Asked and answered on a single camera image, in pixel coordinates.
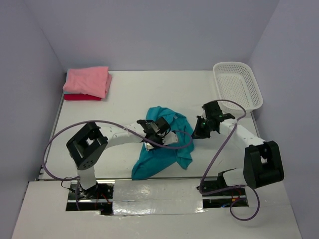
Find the teal blue t shirt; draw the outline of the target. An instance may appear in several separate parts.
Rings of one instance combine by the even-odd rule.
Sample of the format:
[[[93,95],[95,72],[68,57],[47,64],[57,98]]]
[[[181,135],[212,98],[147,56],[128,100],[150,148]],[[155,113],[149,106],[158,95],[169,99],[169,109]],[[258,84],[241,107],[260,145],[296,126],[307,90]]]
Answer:
[[[146,180],[174,163],[177,163],[182,169],[186,170],[192,162],[191,153],[194,151],[194,144],[192,143],[183,149],[180,148],[190,142],[190,137],[185,132],[188,134],[193,133],[193,128],[186,116],[161,106],[148,109],[146,119],[157,120],[160,117],[163,117],[170,124],[171,130],[177,131],[178,143],[172,146],[179,149],[159,148],[147,151],[142,147],[139,159],[132,168],[132,180]]]

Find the pink t shirt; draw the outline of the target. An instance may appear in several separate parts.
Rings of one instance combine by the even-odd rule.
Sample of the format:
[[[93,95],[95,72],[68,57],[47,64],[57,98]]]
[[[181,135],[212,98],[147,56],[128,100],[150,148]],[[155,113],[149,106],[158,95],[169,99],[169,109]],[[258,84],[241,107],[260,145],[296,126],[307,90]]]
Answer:
[[[68,69],[70,93],[86,94],[104,99],[109,90],[112,75],[108,66]]]

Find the red t shirt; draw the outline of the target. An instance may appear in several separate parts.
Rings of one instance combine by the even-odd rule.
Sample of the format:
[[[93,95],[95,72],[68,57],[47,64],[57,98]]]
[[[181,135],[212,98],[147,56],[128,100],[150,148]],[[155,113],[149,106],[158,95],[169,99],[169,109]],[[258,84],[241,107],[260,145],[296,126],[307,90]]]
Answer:
[[[86,94],[64,94],[63,98],[66,101],[101,101],[100,97]]]

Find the mint green t shirt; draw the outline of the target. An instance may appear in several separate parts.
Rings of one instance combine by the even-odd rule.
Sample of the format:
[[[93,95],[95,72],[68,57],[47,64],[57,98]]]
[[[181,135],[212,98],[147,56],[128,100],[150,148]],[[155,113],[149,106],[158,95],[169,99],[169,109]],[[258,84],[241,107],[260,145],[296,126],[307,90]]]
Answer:
[[[66,73],[65,73],[65,83],[63,85],[63,92],[64,92],[64,94],[69,94],[70,93],[69,80],[68,80],[68,71],[66,71]]]

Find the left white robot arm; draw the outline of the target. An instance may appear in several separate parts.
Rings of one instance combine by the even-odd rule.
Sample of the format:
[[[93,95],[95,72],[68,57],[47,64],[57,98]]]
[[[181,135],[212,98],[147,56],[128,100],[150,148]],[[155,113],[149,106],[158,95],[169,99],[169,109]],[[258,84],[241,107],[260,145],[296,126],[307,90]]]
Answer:
[[[95,122],[88,122],[69,139],[66,147],[76,164],[80,193],[86,199],[93,199],[99,193],[94,165],[104,150],[127,143],[143,143],[150,151],[177,142],[177,135],[161,117],[156,121],[140,119],[124,127],[100,127]]]

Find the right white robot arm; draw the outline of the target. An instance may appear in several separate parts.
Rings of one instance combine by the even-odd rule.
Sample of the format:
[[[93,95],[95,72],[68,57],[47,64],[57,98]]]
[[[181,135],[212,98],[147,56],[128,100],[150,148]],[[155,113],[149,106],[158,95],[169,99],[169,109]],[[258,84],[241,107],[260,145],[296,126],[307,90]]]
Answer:
[[[210,138],[212,132],[226,137],[217,153],[228,142],[244,151],[243,167],[218,173],[215,191],[227,195],[233,189],[248,186],[257,189],[283,181],[284,169],[279,146],[274,141],[265,141],[239,124],[239,118],[223,113],[218,101],[202,106],[203,114],[197,116],[193,139]]]

